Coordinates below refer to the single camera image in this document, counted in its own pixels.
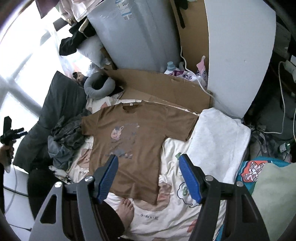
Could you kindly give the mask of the person's left hand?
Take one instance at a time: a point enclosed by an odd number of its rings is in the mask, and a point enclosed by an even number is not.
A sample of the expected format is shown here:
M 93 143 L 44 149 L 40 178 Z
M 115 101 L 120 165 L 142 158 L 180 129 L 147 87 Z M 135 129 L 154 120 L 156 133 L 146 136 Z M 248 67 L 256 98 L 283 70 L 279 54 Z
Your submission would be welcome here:
M 14 148 L 13 146 L 2 145 L 0 150 L 0 162 L 4 166 L 7 165 L 13 158 Z

